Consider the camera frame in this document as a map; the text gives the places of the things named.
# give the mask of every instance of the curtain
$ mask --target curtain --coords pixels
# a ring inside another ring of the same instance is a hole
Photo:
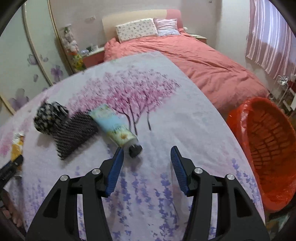
[[[278,11],[285,18],[294,35],[296,35],[296,1],[295,0],[270,0]]]
[[[250,0],[250,27],[246,57],[272,78],[296,70],[296,38],[269,0]]]

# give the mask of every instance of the wardrobe door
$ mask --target wardrobe door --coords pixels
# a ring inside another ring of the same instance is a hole
[[[27,40],[19,8],[0,36],[0,95],[17,111],[50,85]]]
[[[47,0],[29,0],[23,5],[29,41],[50,83],[68,77],[65,54],[53,28]]]

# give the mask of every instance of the yellow package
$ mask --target yellow package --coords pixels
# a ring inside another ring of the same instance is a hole
[[[24,145],[24,133],[19,132],[15,133],[12,139],[12,148],[11,148],[11,155],[10,160],[14,161],[19,155],[22,155],[22,147]],[[16,172],[16,176],[22,176],[22,165],[20,165]]]

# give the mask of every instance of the metal screw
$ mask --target metal screw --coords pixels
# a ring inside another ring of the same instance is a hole
[[[101,170],[98,169],[98,168],[96,168],[96,169],[93,169],[93,170],[91,171],[91,173],[94,174],[94,175],[98,175],[98,174],[101,173]]]
[[[196,174],[201,174],[201,173],[202,173],[202,169],[199,168],[199,167],[197,167],[197,168],[194,169],[194,172],[195,172]]]
[[[63,182],[63,181],[66,181],[68,179],[68,176],[67,175],[62,175],[60,177],[60,180]]]
[[[234,180],[234,175],[232,175],[232,174],[228,174],[227,176],[226,176],[229,180]]]

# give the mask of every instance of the white wall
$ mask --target white wall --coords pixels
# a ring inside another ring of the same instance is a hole
[[[179,9],[183,24],[189,33],[208,38],[208,44],[215,46],[216,1],[213,0],[50,0],[57,28],[71,24],[80,50],[90,44],[106,43],[102,18],[117,12]],[[85,19],[95,15],[96,20]]]
[[[215,49],[251,70],[271,90],[274,79],[245,57],[249,33],[250,0],[217,0],[217,37]]]

